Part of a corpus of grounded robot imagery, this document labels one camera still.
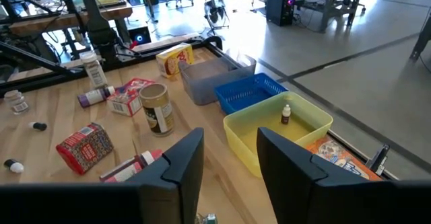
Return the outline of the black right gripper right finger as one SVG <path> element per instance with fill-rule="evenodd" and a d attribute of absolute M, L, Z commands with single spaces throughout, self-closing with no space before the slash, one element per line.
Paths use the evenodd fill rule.
<path fill-rule="evenodd" d="M 430 224 L 428 180 L 367 180 L 265 127 L 257 153 L 278 223 Z"/>

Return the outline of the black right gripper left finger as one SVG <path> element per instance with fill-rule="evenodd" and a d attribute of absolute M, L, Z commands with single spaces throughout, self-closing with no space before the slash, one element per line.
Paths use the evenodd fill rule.
<path fill-rule="evenodd" d="M 204 130 L 195 128 L 124 182 L 6 184 L 2 223 L 194 223 Z"/>

